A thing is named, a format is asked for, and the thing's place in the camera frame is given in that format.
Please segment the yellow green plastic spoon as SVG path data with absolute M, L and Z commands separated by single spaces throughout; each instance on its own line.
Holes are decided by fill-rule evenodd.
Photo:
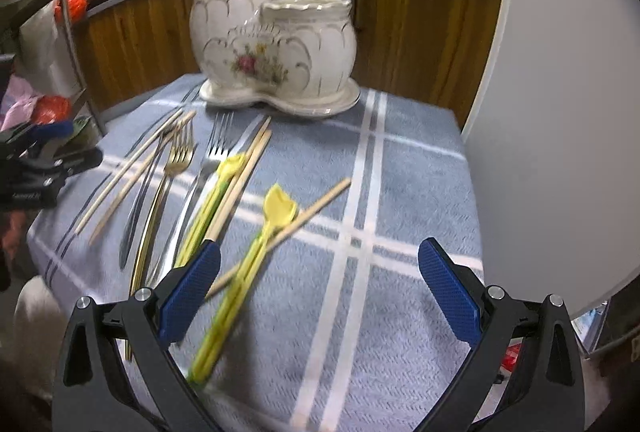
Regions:
M 242 170 L 247 156 L 240 153 L 227 158 L 217 170 L 216 183 L 206 195 L 204 203 L 195 216 L 195 219 L 186 233 L 186 240 L 182 244 L 174 267 L 184 267 L 190 261 L 195 252 L 200 248 L 206 234 L 206 230 L 221 203 L 224 193 L 228 189 L 231 180 Z
M 224 347 L 240 308 L 252 287 L 257 273 L 266 256 L 267 245 L 277 231 L 289 225 L 297 213 L 297 204 L 282 187 L 273 184 L 262 204 L 264 224 L 252 241 L 250 250 L 239 264 L 226 294 L 214 317 L 212 327 L 198 349 L 188 372 L 188 381 L 204 384 L 212 373 L 221 350 Z

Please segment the wooden chopstick diagonal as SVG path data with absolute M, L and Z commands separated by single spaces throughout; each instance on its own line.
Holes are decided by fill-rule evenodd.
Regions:
M 341 195 L 345 189 L 347 189 L 352 184 L 351 178 L 344 178 L 340 182 L 336 183 L 332 189 L 329 189 L 326 193 L 324 193 L 320 198 L 318 198 L 312 205 L 300 211 L 298 216 L 288 225 L 285 226 L 283 230 L 280 230 L 275 237 L 268 243 L 266 251 L 269 252 L 273 248 L 279 246 L 282 241 L 286 241 L 289 239 L 294 233 L 296 233 L 301 227 L 303 227 L 307 222 L 309 222 L 315 215 L 326 207 L 331 201 L 333 201 L 338 195 Z M 224 289 L 233 278 L 235 278 L 236 273 L 240 268 L 240 264 L 235 264 L 234 267 L 231 267 L 226 273 L 222 274 L 219 278 L 216 279 L 215 282 L 209 287 L 209 290 L 206 293 L 205 299 L 208 300 L 213 298 L 220 290 Z

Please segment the wooden chopstick pair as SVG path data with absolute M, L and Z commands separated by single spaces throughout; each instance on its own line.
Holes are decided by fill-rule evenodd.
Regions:
M 212 222 L 209 224 L 207 232 L 205 234 L 205 238 L 210 241 L 216 241 L 224 227 L 226 226 L 228 220 L 231 217 L 232 210 L 235 205 L 239 202 L 245 186 L 247 185 L 248 180 L 250 180 L 250 176 L 253 174 L 258 161 L 262 158 L 262 154 L 264 154 L 265 149 L 269 143 L 272 131 L 270 129 L 266 129 L 261 135 L 257 142 L 252 146 L 252 150 L 250 151 L 250 155 L 248 155 L 246 164 L 242 170 L 242 172 L 232 180 L 228 192 L 224 194 L 224 198 L 216 211 L 216 215 L 213 217 Z
M 231 208 L 232 193 L 240 184 L 240 180 L 244 172 L 248 170 L 248 165 L 252 160 L 252 156 L 257 151 L 260 141 L 264 138 L 264 134 L 270 126 L 270 122 L 270 116 L 262 117 L 262 119 L 260 119 L 260 125 L 254 132 L 250 133 L 250 136 L 252 137 L 250 139 L 250 144 L 243 146 L 238 154 L 230 158 L 232 174 L 228 174 L 228 166 L 224 166 L 224 171 L 219 174 L 220 178 L 226 180 L 224 182 L 224 191 L 216 204 L 216 210 L 213 212 L 205 226 L 205 239 L 209 239 L 210 241 L 216 241 L 218 239 L 221 228 L 224 226 L 224 221 L 226 221 L 226 218 L 228 217 L 227 212 Z

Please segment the gold fork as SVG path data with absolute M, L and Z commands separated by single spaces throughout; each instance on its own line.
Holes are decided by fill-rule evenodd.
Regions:
M 148 216 L 145 219 L 140 244 L 134 259 L 129 294 L 134 296 L 143 287 L 144 275 L 152 256 L 155 237 L 162 221 L 162 215 L 172 181 L 191 165 L 195 152 L 192 121 L 187 121 L 171 140 L 171 147 L 165 163 L 163 178 L 155 191 Z

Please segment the silver fork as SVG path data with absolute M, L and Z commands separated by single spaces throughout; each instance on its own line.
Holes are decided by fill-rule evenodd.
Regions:
M 225 111 L 224 113 L 215 115 L 214 126 L 212 132 L 209 134 L 200 171 L 198 171 L 198 175 L 186 194 L 186 201 L 178 215 L 178 219 L 172 227 L 160 259 L 158 259 L 151 273 L 146 278 L 149 285 L 154 285 L 160 279 L 160 270 L 165 260 L 168 260 L 170 265 L 174 264 L 178 247 L 182 241 L 183 234 L 186 231 L 198 197 L 201 196 L 208 178 L 217 170 L 224 159 L 228 157 L 231 148 L 230 131 L 233 117 L 234 115 L 231 111 Z

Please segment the wooden kitchen cabinet with counter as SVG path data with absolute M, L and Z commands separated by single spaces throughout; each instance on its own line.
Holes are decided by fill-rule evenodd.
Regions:
M 449 108 L 465 122 L 501 0 L 352 0 L 359 85 Z M 192 0 L 108 0 L 74 26 L 80 68 L 100 108 L 194 73 Z

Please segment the metal storage rack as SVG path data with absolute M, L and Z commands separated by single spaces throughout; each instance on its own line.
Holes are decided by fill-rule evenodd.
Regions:
M 11 33 L 11 37 L 17 40 L 20 38 L 20 30 L 35 18 L 41 11 L 47 10 L 56 0 L 18 0 L 12 3 L 1 3 L 1 36 L 7 32 Z M 73 116 L 79 113 L 87 113 L 91 116 L 96 131 L 100 137 L 104 137 L 107 133 L 105 123 L 100 115 L 96 105 L 90 98 L 87 89 L 87 80 L 80 68 L 80 63 L 76 51 L 76 44 L 72 33 L 72 24 L 70 24 L 70 8 L 67 0 L 58 0 L 61 5 L 61 21 L 55 21 L 54 13 L 51 13 L 51 21 L 53 26 L 58 30 L 58 38 L 64 44 L 65 58 L 59 58 L 58 63 L 67 62 L 70 72 L 67 74 L 65 85 L 67 89 L 72 89 L 73 95 L 70 96 L 72 102 Z

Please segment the blue plaid table cloth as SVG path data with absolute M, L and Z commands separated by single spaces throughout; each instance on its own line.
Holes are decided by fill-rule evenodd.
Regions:
M 128 296 L 132 258 L 119 246 L 138 185 L 91 240 L 117 186 L 82 232 L 73 230 L 111 172 L 184 106 L 197 111 L 198 147 L 172 183 L 150 267 L 160 259 L 200 171 L 214 112 L 184 75 L 124 117 L 100 146 L 103 165 L 67 183 L 58 207 L 29 230 L 37 270 L 65 313 L 82 295 Z M 344 192 L 280 244 L 259 270 L 212 377 L 198 394 L 227 431 L 413 431 L 445 391 L 469 347 L 458 341 L 418 270 L 420 242 L 483 276 L 480 226 L 454 115 L 361 90 L 332 119 L 270 114 L 271 139 L 221 243 L 221 273 L 262 226 L 262 200 L 279 184 L 300 211 L 342 181 Z

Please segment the white refrigerator door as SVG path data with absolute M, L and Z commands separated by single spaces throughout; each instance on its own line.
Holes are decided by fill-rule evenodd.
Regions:
M 486 282 L 579 315 L 639 272 L 639 0 L 501 0 L 463 129 Z

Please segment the white floral ceramic utensil holder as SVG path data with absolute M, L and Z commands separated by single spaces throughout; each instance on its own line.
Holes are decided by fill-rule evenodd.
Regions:
M 193 0 L 189 27 L 210 105 L 326 118 L 359 101 L 350 0 Z

